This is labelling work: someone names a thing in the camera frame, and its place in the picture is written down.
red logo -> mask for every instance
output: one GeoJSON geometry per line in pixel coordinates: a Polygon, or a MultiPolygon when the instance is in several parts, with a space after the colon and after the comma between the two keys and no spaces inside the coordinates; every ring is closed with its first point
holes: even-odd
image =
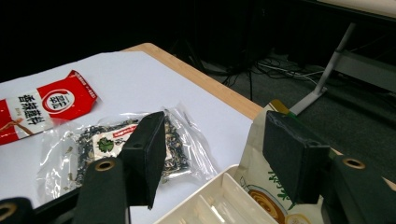
{"type": "Polygon", "coordinates": [[[75,96],[68,90],[50,91],[43,97],[43,107],[50,114],[58,114],[65,111],[75,102],[75,96]]]}

table surface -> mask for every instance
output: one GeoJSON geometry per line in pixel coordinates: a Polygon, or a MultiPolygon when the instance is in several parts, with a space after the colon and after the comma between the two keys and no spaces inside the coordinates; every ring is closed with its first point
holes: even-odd
{"type": "MultiPolygon", "coordinates": [[[[218,172],[240,162],[251,121],[262,111],[261,106],[150,43],[0,83],[0,98],[59,80],[71,69],[79,71],[100,97],[90,114],[76,119],[78,123],[95,124],[98,118],[114,113],[155,112],[181,102],[207,138],[208,154],[218,172]],[[116,78],[102,77],[107,74],[116,78]],[[176,98],[164,98],[166,94],[176,94],[176,98]]],[[[42,136],[36,134],[0,146],[0,178],[6,180],[0,187],[0,200],[21,196],[31,199],[34,207],[41,205],[32,184],[41,160],[41,141],[42,136]]],[[[160,185],[152,210],[131,207],[132,222],[153,223],[202,185],[182,178],[160,185]]]]}
{"type": "Polygon", "coordinates": [[[213,94],[215,97],[219,98],[221,101],[239,111],[249,119],[256,118],[260,111],[262,111],[261,106],[249,101],[249,99],[237,93],[236,91],[233,91],[230,88],[222,85],[212,77],[201,73],[189,64],[183,63],[180,59],[153,44],[145,43],[125,49],[124,51],[146,52],[148,55],[154,57],[159,62],[165,64],[172,70],[181,74],[183,77],[186,77],[191,82],[213,94]]]}

white table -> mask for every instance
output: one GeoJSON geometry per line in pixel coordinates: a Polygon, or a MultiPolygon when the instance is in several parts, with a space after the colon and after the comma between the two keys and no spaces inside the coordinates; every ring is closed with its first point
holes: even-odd
{"type": "MultiPolygon", "coordinates": [[[[72,69],[80,72],[100,97],[91,113],[75,122],[92,125],[108,116],[156,112],[162,106],[174,107],[182,103],[208,141],[208,154],[218,172],[239,163],[251,119],[142,51],[102,53],[0,83],[0,98],[65,78],[72,69]]],[[[230,93],[235,94],[236,99],[240,97],[235,92],[230,93]]],[[[35,178],[43,148],[42,137],[40,133],[0,146],[0,199],[26,197],[34,208],[41,205],[36,198],[35,178]]],[[[202,185],[183,178],[161,184],[151,211],[147,207],[131,207],[132,222],[154,222],[202,185]]]]}

printed packaging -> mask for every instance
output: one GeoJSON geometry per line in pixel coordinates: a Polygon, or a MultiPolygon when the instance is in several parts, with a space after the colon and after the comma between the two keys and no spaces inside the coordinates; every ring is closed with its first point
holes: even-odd
{"type": "Polygon", "coordinates": [[[0,101],[0,145],[41,133],[52,119],[70,120],[91,111],[97,95],[72,70],[62,80],[0,101]]]}

clear plastic bag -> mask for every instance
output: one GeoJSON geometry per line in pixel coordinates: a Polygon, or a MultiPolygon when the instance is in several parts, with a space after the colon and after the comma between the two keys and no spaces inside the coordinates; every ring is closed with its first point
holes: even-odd
{"type": "MultiPolygon", "coordinates": [[[[185,175],[206,182],[216,176],[206,154],[209,145],[184,106],[163,108],[163,112],[166,158],[162,182],[185,175]]],[[[121,114],[87,127],[63,121],[43,132],[42,159],[36,177],[38,200],[47,203],[82,186],[88,165],[103,157],[117,157],[123,143],[148,114],[121,114]]]]}
{"type": "MultiPolygon", "coordinates": [[[[84,127],[75,121],[55,120],[53,128],[43,132],[40,169],[36,176],[38,200],[47,203],[81,187],[88,165],[103,157],[116,157],[121,144],[111,151],[95,148],[93,137],[106,132],[121,131],[138,122],[148,113],[127,113],[104,118],[96,125],[84,127]]],[[[118,141],[126,141],[129,134],[118,141]]]]}
{"type": "Polygon", "coordinates": [[[217,175],[207,154],[209,144],[183,105],[164,108],[167,157],[163,182],[191,174],[206,182],[217,175]]]}

